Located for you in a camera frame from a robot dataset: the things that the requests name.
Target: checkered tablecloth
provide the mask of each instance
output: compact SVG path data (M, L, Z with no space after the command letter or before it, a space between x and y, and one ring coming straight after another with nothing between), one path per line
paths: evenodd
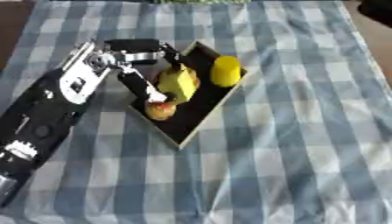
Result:
M392 221L390 90L341 2L39 2L3 71L1 112L91 37L197 39L248 78L176 151L110 77L0 223Z

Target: wooden tray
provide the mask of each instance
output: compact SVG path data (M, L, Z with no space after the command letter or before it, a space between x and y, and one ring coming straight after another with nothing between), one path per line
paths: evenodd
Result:
M217 52L195 41L183 54L191 58L200 79L199 89L189 102L179 104L175 115L166 121L151 120L144 113L144 101L136 98L130 104L132 110L160 130L163 136L179 149L186 146L206 118L238 88L247 72L245 69L241 70L241 80L235 86L218 87L210 81L210 69L214 60L220 56Z

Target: robotic arm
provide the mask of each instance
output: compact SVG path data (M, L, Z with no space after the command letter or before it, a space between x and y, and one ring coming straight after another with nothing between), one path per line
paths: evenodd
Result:
M25 90L0 117L0 207L7 206L81 119L95 90L112 73L137 97L165 102L133 65L165 58L172 67L190 65L184 56L155 39L115 39L98 46L86 42L54 70Z

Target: floor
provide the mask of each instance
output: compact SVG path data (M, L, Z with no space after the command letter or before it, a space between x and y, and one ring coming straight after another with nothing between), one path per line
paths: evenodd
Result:
M392 29L362 16L356 8L359 2L345 2L358 30L367 41L367 45L392 85ZM0 30L7 35L0 35L0 71L11 56L13 47L23 30L33 3L0 2Z

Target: yellow cylinder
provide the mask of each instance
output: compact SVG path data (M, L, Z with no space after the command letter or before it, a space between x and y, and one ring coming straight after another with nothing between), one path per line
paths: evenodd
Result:
M220 56L213 63L211 82L222 88L235 85L241 79L241 63L233 56Z

